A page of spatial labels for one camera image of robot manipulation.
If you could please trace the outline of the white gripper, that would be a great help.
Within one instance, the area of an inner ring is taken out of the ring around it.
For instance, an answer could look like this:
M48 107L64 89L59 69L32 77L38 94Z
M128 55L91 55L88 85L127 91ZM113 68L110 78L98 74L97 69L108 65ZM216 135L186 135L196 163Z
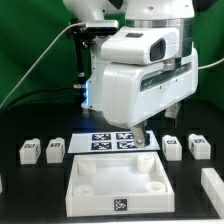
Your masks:
M168 128L175 128L180 109L177 103L193 94L198 85L198 54L181 59L180 67L163 71L163 63L148 66L110 63L103 75L103 115L120 128L131 128L134 145L145 148L150 134L143 122L165 111Z

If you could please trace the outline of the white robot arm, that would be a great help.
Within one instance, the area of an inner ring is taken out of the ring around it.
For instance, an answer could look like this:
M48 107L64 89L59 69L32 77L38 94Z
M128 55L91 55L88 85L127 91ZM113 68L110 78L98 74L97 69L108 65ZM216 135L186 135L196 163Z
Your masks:
M134 144L146 147L147 119L197 89L194 15L216 1L63 0L79 20L76 45L91 52L82 107L131 130Z

